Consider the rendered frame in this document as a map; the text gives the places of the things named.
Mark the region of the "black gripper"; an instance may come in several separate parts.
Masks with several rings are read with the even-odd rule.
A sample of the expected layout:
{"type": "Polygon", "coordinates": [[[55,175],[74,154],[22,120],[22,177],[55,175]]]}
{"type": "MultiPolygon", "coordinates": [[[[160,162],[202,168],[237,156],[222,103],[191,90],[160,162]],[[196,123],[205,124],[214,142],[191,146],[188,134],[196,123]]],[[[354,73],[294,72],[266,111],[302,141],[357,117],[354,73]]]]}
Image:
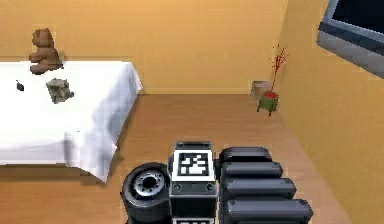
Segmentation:
{"type": "Polygon", "coordinates": [[[171,224],[169,186],[165,164],[149,162],[134,168],[120,193],[128,215],[126,224],[171,224]]]}

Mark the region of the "grey box container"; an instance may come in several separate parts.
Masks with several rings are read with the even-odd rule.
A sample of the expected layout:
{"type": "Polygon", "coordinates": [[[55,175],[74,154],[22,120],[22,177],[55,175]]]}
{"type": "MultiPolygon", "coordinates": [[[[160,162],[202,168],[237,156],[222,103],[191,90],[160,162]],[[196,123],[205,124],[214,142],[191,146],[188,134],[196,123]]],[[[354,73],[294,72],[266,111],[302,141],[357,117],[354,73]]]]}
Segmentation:
{"type": "Polygon", "coordinates": [[[46,87],[54,104],[65,102],[67,99],[74,96],[74,93],[69,88],[67,80],[53,78],[46,83],[46,87]]]}

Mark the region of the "white bed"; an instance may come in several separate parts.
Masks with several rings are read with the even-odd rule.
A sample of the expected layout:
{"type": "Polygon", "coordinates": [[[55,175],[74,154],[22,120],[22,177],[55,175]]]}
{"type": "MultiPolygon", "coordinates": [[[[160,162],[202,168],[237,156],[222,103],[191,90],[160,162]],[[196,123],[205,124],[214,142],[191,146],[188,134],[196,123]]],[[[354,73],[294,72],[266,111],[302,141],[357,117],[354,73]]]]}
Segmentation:
{"type": "Polygon", "coordinates": [[[0,62],[0,165],[64,164],[105,182],[142,89],[133,64],[67,61],[41,76],[29,67],[28,61],[0,62]],[[74,96],[54,104],[46,87],[53,78],[67,80],[74,96]]]}

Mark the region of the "beige bin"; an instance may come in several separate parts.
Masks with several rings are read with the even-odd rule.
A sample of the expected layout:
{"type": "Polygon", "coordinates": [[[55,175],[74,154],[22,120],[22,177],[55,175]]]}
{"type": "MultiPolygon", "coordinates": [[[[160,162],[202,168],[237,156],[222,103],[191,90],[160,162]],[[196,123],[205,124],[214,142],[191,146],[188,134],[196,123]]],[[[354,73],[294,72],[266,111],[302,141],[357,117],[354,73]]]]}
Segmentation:
{"type": "Polygon", "coordinates": [[[269,81],[254,81],[251,86],[251,96],[255,100],[259,100],[271,87],[272,83],[269,81]]]}

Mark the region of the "red plant in green pot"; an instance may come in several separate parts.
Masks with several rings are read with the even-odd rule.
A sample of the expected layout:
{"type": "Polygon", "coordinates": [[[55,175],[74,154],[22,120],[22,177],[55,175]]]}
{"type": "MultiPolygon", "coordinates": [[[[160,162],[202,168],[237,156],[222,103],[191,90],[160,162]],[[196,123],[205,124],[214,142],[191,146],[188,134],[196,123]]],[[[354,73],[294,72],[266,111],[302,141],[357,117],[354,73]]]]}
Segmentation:
{"type": "Polygon", "coordinates": [[[271,87],[265,91],[258,101],[257,111],[266,110],[268,112],[268,116],[271,116],[272,113],[277,109],[279,102],[279,94],[275,92],[275,85],[277,80],[277,75],[281,66],[287,61],[289,54],[286,52],[287,47],[280,47],[277,44],[274,49],[276,50],[276,54],[271,59],[272,65],[272,85],[271,87]]]}

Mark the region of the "brown teddy bear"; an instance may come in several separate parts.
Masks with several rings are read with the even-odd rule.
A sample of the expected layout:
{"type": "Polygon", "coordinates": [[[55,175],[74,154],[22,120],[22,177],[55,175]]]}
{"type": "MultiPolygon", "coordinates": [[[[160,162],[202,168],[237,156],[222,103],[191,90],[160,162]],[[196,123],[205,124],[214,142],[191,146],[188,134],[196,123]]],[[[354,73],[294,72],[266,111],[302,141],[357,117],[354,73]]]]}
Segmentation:
{"type": "Polygon", "coordinates": [[[34,75],[42,75],[47,71],[61,69],[63,63],[54,46],[52,34],[48,28],[37,29],[32,34],[32,44],[37,50],[29,55],[32,63],[30,71],[34,75]]]}

